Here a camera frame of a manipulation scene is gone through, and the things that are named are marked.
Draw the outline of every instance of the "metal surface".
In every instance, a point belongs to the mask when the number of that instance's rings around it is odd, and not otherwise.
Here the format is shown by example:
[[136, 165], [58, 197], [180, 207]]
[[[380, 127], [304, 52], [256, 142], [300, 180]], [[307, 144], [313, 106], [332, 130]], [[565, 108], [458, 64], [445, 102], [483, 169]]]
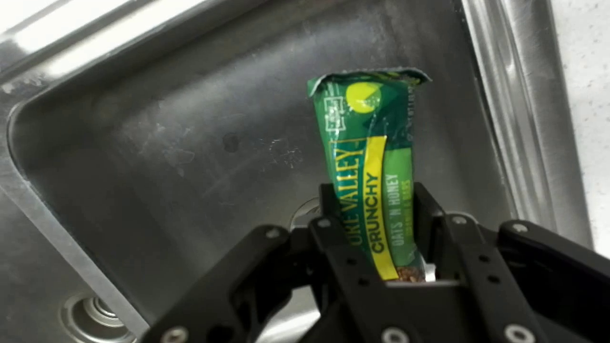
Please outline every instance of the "metal surface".
[[321, 311], [313, 304], [311, 289], [294, 290], [290, 304], [271, 319], [258, 343], [300, 342], [321, 319]]
[[163, 343], [185, 343], [189, 342], [189, 332], [185, 329], [168, 330], [163, 338]]
[[536, 336], [523, 327], [511, 325], [506, 330], [510, 343], [536, 343]]
[[113, 311], [102, 308], [100, 298], [79, 294], [60, 311], [67, 338], [77, 343], [134, 343], [134, 336]]
[[384, 343], [408, 343], [408, 336], [399, 330], [399, 329], [388, 329], [384, 334], [382, 334], [382, 342]]
[[464, 0], [519, 218], [591, 249], [569, 96], [548, 0]]
[[88, 287], [4, 193], [0, 239], [0, 342], [69, 342], [60, 310]]
[[29, 71], [81, 39], [130, 14], [145, 3], [107, 0], [35, 0], [31, 14], [0, 35], [0, 85]]
[[529, 228], [523, 226], [523, 224], [515, 224], [515, 226], [513, 226], [513, 231], [517, 231], [517, 233], [521, 233], [521, 235], [527, 235], [527, 233], [529, 233]]
[[[523, 144], [534, 151], [508, 146], [498, 134], [504, 117], [492, 102], [492, 117], [487, 113], [456, 3], [292, 0], [256, 12], [250, 10], [264, 0], [208, 0], [193, 8], [199, 3], [153, 3], [134, 14], [138, 8], [119, 12], [111, 28], [98, 33], [109, 24], [102, 22], [63, 41], [62, 50], [73, 47], [67, 52], [48, 48], [20, 60], [25, 64], [20, 73], [35, 69], [0, 92], [2, 115], [14, 113], [0, 134], [2, 189], [136, 334], [250, 228], [288, 226], [294, 212], [315, 199], [327, 176], [306, 81], [330, 71], [397, 66], [428, 71], [435, 83], [416, 106], [418, 180], [449, 210], [477, 214], [483, 226], [496, 228], [515, 212], [530, 220], [553, 212], [571, 224], [563, 235], [588, 245], [580, 186], [561, 186], [578, 167], [571, 140], [555, 146], [569, 146], [561, 155], [551, 146], [536, 151], [532, 140]], [[548, 22], [502, 16], [521, 26]], [[469, 20], [487, 94], [494, 100], [494, 79], [479, 50], [487, 37], [473, 28], [477, 18]], [[90, 62], [100, 64], [67, 79]], [[18, 69], [4, 71], [10, 73], [2, 83], [18, 75]], [[62, 87], [23, 106], [56, 85]], [[544, 132], [571, 138], [565, 117], [546, 123]], [[553, 191], [534, 188], [536, 197], [529, 201], [534, 209], [513, 209], [515, 195], [532, 193], [519, 178], [504, 176], [529, 170], [511, 165], [515, 161], [555, 163], [551, 170], [559, 170], [546, 172]]]

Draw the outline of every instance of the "stainless steel sink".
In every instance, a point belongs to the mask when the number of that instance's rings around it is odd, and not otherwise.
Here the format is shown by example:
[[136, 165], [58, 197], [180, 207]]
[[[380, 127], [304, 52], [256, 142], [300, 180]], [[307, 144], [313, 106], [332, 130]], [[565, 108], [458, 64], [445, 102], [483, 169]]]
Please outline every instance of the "stainless steel sink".
[[142, 334], [250, 230], [288, 228], [317, 197], [306, 83], [384, 68], [433, 79], [418, 182], [487, 228], [519, 216], [454, 0], [205, 3], [20, 106], [2, 188]]
[[60, 310], [88, 287], [4, 193], [0, 224], [0, 342], [67, 342]]

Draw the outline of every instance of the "green package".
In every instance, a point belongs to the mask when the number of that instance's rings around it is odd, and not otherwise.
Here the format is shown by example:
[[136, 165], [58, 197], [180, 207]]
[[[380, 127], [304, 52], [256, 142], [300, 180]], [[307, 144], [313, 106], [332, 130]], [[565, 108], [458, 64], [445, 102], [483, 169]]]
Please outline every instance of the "green package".
[[327, 75], [309, 83], [328, 174], [351, 245], [384, 281], [410, 281], [414, 243], [412, 100], [428, 77], [414, 69]]

